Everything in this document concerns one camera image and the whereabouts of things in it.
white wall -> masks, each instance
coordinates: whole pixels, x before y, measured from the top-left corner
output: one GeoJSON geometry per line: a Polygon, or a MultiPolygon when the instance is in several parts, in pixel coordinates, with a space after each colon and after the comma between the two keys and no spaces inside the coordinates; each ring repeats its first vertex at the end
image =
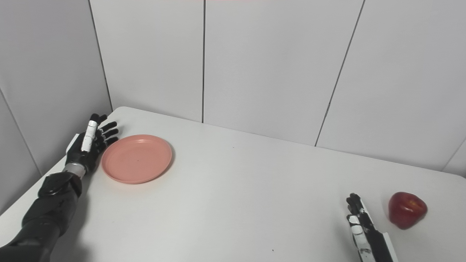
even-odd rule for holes
{"type": "Polygon", "coordinates": [[[111,112],[89,3],[0,1],[0,43],[0,89],[44,174],[91,113],[111,112]]]}
{"type": "Polygon", "coordinates": [[[40,178],[0,90],[0,214],[40,178]]]}
{"type": "Polygon", "coordinates": [[[442,171],[466,177],[466,139],[442,171]]]}
{"type": "Polygon", "coordinates": [[[465,9],[367,0],[317,146],[442,170],[466,136],[465,9]]]}
{"type": "Polygon", "coordinates": [[[314,145],[362,2],[207,1],[205,123],[314,145]]]}
{"type": "Polygon", "coordinates": [[[90,3],[114,108],[201,121],[204,2],[90,3]]]}

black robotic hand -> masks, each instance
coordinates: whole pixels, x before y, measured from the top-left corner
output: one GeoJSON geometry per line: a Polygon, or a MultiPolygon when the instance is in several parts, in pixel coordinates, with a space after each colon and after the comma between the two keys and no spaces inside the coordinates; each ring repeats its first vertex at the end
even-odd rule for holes
{"type": "MultiPolygon", "coordinates": [[[[97,125],[100,125],[107,119],[107,115],[93,114],[91,119],[95,119],[97,125]]],[[[86,132],[79,134],[66,154],[66,164],[81,164],[85,167],[86,173],[92,172],[96,167],[96,161],[100,153],[118,140],[117,137],[114,137],[118,133],[116,126],[117,123],[114,121],[98,128],[89,152],[81,149],[86,132]]]]}
{"type": "Polygon", "coordinates": [[[100,153],[116,142],[117,123],[98,126],[106,115],[93,114],[86,132],[75,136],[62,172],[48,175],[21,223],[21,230],[0,247],[0,262],[49,262],[58,238],[68,229],[82,193],[81,178],[96,167],[100,153]]]}

robotic arm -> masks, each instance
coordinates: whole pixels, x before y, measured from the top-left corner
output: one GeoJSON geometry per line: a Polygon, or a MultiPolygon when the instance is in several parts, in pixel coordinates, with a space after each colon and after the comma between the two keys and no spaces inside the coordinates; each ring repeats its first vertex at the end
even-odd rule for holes
{"type": "Polygon", "coordinates": [[[398,262],[388,233],[375,228],[361,198],[352,193],[346,202],[351,212],[346,218],[361,262],[398,262]]]}
{"type": "Polygon", "coordinates": [[[101,152],[116,142],[116,122],[100,129],[106,115],[93,114],[86,132],[75,136],[62,172],[47,176],[38,198],[26,212],[17,236],[0,248],[2,262],[48,262],[57,242],[68,229],[81,196],[81,178],[92,172],[101,152]]]}

red apple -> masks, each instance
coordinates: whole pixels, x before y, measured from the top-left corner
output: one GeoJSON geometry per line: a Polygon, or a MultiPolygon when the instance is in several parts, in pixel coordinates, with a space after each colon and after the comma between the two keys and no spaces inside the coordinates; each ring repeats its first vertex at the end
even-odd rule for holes
{"type": "Polygon", "coordinates": [[[416,195],[407,192],[395,193],[388,203],[390,222],[400,229],[408,229],[427,213],[427,205],[416,195]]]}

table surface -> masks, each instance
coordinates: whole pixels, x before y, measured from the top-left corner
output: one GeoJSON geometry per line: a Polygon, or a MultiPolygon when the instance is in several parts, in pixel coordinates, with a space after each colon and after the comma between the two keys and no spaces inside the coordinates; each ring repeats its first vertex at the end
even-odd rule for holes
{"type": "MultiPolygon", "coordinates": [[[[116,182],[101,167],[86,176],[54,262],[358,262],[346,221],[351,192],[389,232],[400,262],[465,260],[463,177],[127,107],[108,121],[119,123],[120,137],[165,139],[173,161],[139,185],[116,182]],[[387,219],[398,191],[429,207],[408,230],[387,219]]],[[[64,159],[48,173],[63,166],[64,159]]],[[[0,216],[0,246],[19,231],[42,181],[0,216]]]]}

